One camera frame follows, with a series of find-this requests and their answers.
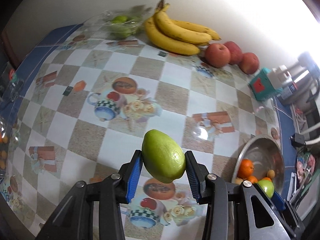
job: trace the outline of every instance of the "silver bolt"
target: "silver bolt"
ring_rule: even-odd
[[[120,174],[119,173],[114,173],[111,175],[111,179],[120,179]]]
[[[243,186],[245,186],[245,187],[251,187],[251,186],[252,186],[252,183],[251,183],[250,181],[248,181],[248,180],[245,180],[245,181],[243,182]]]
[[[208,174],[208,179],[210,179],[210,180],[216,180],[217,179],[217,176],[215,175],[215,174],[213,174],[213,173],[210,173],[210,174]]]
[[[77,186],[77,187],[83,187],[84,185],[85,185],[85,182],[84,182],[83,180],[78,181],[78,182],[76,183],[76,186]]]

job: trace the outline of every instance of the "wall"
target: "wall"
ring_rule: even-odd
[[[319,24],[301,0],[166,0],[170,17],[207,25],[244,52],[254,52],[261,65],[289,65],[319,40]],[[77,24],[106,9],[133,5],[154,7],[158,0],[24,0],[7,30],[23,58],[52,29]]]

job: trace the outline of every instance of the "metal bowl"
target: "metal bowl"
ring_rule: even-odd
[[[243,159],[249,159],[253,162],[255,176],[258,180],[264,178],[269,170],[275,171],[275,178],[272,180],[275,190],[281,194],[284,181],[284,161],[280,148],[276,141],[268,135],[261,134],[250,139],[242,149],[235,170],[233,172],[232,181],[238,174],[240,163]]]

